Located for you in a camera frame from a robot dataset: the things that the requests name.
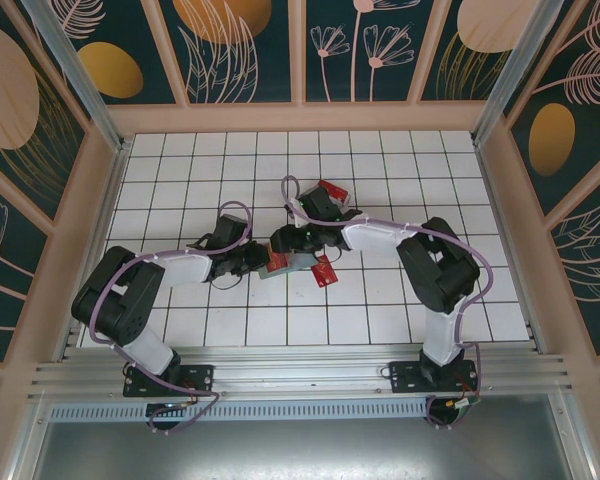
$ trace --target floor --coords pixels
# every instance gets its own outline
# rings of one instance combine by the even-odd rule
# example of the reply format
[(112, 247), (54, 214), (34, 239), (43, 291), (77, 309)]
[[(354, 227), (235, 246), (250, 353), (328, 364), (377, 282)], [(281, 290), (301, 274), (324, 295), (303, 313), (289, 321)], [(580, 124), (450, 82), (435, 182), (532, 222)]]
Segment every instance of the floor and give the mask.
[[(107, 238), (136, 252), (183, 248), (213, 231), (219, 205), (253, 207), (254, 238), (287, 222), (280, 179), (306, 190), (322, 178), (372, 217), (447, 220), (494, 267), (485, 302), (467, 310), (463, 340), (522, 341), (528, 333), (467, 132), (264, 132), (137, 135)], [(337, 251), (327, 252), (330, 259)], [(345, 252), (338, 282), (311, 271), (269, 280), (253, 273), (230, 290), (209, 284), (162, 291), (150, 326), (172, 347), (395, 344), (424, 340), (425, 310), (400, 265)], [(480, 278), (484, 285), (485, 275)], [(235, 278), (223, 277), (218, 287)], [(88, 335), (82, 347), (95, 346)]]

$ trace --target mounting plate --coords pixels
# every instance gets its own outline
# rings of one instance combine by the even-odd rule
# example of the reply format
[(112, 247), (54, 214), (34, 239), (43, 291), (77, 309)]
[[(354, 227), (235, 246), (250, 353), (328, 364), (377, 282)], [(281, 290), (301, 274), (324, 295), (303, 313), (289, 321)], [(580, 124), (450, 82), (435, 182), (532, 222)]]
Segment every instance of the mounting plate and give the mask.
[[(437, 387), (431, 385), (420, 373), (419, 361), (391, 362), (388, 369), (387, 378), (391, 381), (393, 393), (462, 392), (462, 383), (455, 375), (444, 379)], [(458, 362), (456, 372), (469, 387), (474, 390), (478, 387), (476, 365), (473, 360)]]
[[(196, 390), (211, 391), (213, 387), (213, 365), (181, 365), (181, 385), (193, 385)], [(152, 397), (186, 397), (182, 392), (176, 392), (158, 385), (145, 377), (137, 368), (127, 367), (122, 396), (127, 398)]]

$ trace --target red object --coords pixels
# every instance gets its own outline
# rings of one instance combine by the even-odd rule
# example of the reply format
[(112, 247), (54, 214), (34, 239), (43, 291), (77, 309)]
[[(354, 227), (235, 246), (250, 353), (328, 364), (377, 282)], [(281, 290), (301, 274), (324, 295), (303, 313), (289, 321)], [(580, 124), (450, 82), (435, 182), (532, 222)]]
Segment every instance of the red object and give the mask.
[(267, 272), (275, 272), (276, 270), (280, 270), (281, 268), (286, 268), (289, 266), (287, 256), (284, 253), (274, 253), (271, 250), (270, 243), (267, 243), (267, 250), (269, 252), (269, 263), (267, 263)]
[(318, 185), (324, 187), (331, 198), (335, 198), (342, 203), (345, 203), (347, 198), (349, 198), (349, 192), (344, 188), (336, 187), (333, 183), (329, 183), (326, 180), (320, 180)]
[(327, 285), (336, 283), (338, 281), (338, 277), (336, 277), (336, 272), (333, 270), (331, 262), (327, 256), (322, 255), (318, 257), (318, 262), (319, 263), (317, 265), (311, 267), (311, 271), (313, 272), (313, 276), (316, 277), (318, 286), (320, 288), (324, 288)]

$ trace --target black bracket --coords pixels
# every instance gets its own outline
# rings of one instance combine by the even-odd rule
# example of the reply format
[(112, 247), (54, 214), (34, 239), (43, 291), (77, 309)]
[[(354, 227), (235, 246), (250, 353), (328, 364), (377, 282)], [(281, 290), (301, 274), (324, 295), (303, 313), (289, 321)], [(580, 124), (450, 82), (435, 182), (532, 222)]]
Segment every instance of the black bracket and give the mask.
[[(213, 368), (213, 365), (181, 365), (182, 376), (178, 385), (210, 392), (213, 387)], [(186, 397), (182, 392), (158, 385), (140, 370), (131, 366), (125, 370), (122, 396), (127, 398)]]
[(391, 362), (387, 368), (388, 374), (385, 378), (390, 380), (393, 393), (462, 392), (463, 381), (473, 390), (478, 387), (478, 375), (473, 360), (458, 362), (455, 371), (462, 381), (457, 376), (446, 376), (440, 379), (438, 385), (433, 385), (422, 376), (420, 361)]

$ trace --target white tiled floor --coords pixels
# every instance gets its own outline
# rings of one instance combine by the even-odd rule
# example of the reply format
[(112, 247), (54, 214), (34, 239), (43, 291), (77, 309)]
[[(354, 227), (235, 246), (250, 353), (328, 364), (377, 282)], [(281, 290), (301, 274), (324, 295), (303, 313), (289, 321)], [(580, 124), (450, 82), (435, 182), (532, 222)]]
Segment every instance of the white tiled floor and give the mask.
[[(462, 338), (528, 338), (467, 132), (138, 135), (107, 248), (183, 248), (213, 230), (217, 208), (227, 200), (254, 206), (254, 236), (264, 241), (286, 222), (279, 179), (287, 173), (302, 189), (329, 180), (377, 218), (446, 219), (495, 267), (493, 290), (465, 314)], [(327, 254), (335, 260), (338, 251)], [(265, 281), (251, 274), (227, 291), (179, 286), (160, 293), (150, 325), (173, 347), (423, 341), (425, 309), (398, 262), (344, 252), (333, 266), (339, 281), (324, 289), (310, 271)], [(223, 277), (217, 284), (234, 282)], [(486, 283), (484, 272), (479, 283)], [(80, 344), (93, 346), (88, 335)]]

